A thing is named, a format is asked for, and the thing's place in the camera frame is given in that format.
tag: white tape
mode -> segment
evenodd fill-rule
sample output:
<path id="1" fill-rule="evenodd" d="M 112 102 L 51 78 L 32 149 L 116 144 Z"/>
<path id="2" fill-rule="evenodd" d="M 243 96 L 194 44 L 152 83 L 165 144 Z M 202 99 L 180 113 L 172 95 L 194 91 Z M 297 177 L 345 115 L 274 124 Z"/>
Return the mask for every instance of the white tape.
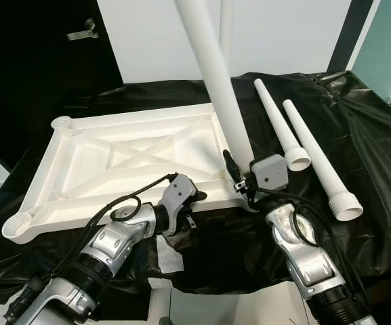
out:
<path id="1" fill-rule="evenodd" d="M 148 278 L 148 283 L 152 289 L 170 289 L 173 287 L 173 282 L 168 279 Z"/>
<path id="2" fill-rule="evenodd" d="M 162 235 L 156 236 L 157 245 L 157 262 L 162 274 L 174 273 L 183 271 L 183 258 L 168 245 L 167 241 Z"/>

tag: black plastic sheet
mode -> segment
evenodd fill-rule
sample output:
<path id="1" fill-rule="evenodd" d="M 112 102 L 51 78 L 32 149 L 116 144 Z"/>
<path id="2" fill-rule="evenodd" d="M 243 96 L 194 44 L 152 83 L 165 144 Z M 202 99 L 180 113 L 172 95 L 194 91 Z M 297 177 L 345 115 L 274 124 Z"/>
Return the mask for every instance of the black plastic sheet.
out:
<path id="1" fill-rule="evenodd" d="M 263 80 L 280 109 L 284 99 L 293 100 L 347 188 L 360 200 L 364 213 L 353 221 L 336 221 L 311 168 L 289 173 L 289 191 L 313 200 L 329 216 L 340 246 L 366 284 L 390 278 L 391 107 L 351 72 L 247 73 L 233 78 L 258 159 L 283 152 L 253 86 L 256 78 Z M 201 81 L 163 81 L 124 85 L 98 95 L 72 95 L 57 116 L 78 118 L 206 102 L 209 96 Z M 51 270 L 80 234 L 79 230 L 41 234 L 25 245 L 1 235 L 4 221 L 20 207 L 50 134 L 49 128 L 41 141 L 31 145 L 0 189 L 0 303 L 32 274 Z M 167 278 L 188 293 L 250 293 L 289 277 L 284 256 L 275 247 L 263 215 L 225 209 L 195 213 L 193 219 L 196 232 L 181 232 L 167 239 L 182 254 L 184 272 L 162 274 L 156 240 L 150 238 L 137 245 L 111 286 L 138 293 L 149 290 L 148 278 Z M 334 257 L 327 238 L 323 246 Z"/>

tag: white plastic tube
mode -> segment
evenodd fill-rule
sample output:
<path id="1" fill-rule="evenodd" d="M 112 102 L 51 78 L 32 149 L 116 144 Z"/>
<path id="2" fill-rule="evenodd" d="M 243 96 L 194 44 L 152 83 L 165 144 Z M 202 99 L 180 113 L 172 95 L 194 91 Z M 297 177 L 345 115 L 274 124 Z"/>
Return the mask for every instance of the white plastic tube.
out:
<path id="1" fill-rule="evenodd" d="M 310 166 L 311 159 L 305 149 L 297 142 L 294 134 L 291 132 L 287 122 L 280 113 L 269 91 L 263 84 L 263 81 L 257 79 L 254 81 L 255 88 L 262 100 L 264 109 L 268 113 L 270 122 L 274 127 L 279 143 L 284 150 L 284 158 L 291 171 L 303 171 Z"/>
<path id="2" fill-rule="evenodd" d="M 176 5 L 233 159 L 243 173 L 248 173 L 254 155 L 205 3 L 176 0 Z"/>
<path id="3" fill-rule="evenodd" d="M 283 106 L 301 144 L 311 157 L 312 166 L 328 195 L 329 207 L 335 218 L 340 221 L 349 221 L 359 217 L 363 213 L 363 207 L 356 196 L 347 190 L 299 112 L 296 110 L 293 102 L 291 100 L 285 100 Z"/>
<path id="4" fill-rule="evenodd" d="M 221 0 L 220 47 L 231 74 L 231 41 L 233 34 L 234 0 Z"/>

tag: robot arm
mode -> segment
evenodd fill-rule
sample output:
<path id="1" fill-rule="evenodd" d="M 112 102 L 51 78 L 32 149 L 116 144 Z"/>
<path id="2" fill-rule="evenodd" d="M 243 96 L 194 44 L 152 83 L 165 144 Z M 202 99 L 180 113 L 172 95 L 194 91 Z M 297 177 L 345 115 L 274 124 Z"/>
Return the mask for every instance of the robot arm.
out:
<path id="1" fill-rule="evenodd" d="M 126 206 L 113 211 L 114 221 L 100 229 L 57 278 L 51 279 L 46 286 L 38 278 L 30 281 L 26 290 L 10 305 L 5 315 L 7 323 L 52 325 L 86 321 L 133 246 L 155 234 L 174 234 L 182 227 L 190 204 L 206 197 L 187 176 L 178 174 L 157 206 L 144 203 L 140 207 Z"/>
<path id="2" fill-rule="evenodd" d="M 350 292 L 330 256 L 316 245 L 313 225 L 290 200 L 300 197 L 275 191 L 288 183 L 284 158 L 274 155 L 252 164 L 247 178 L 240 175 L 226 150 L 224 159 L 235 190 L 246 195 L 249 203 L 255 204 L 253 200 L 257 199 L 257 206 L 252 207 L 266 213 L 265 221 L 272 226 L 274 241 L 286 256 L 287 269 L 318 323 L 376 325 L 362 297 Z M 266 195 L 273 192 L 282 198 Z"/>

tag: teal wall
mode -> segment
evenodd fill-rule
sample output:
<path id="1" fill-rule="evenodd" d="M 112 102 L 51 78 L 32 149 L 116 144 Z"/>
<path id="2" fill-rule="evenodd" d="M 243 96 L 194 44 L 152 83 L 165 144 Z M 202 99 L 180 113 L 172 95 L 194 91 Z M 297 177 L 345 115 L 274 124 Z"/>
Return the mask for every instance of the teal wall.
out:
<path id="1" fill-rule="evenodd" d="M 391 0 L 381 0 L 352 71 L 383 100 L 391 96 Z"/>

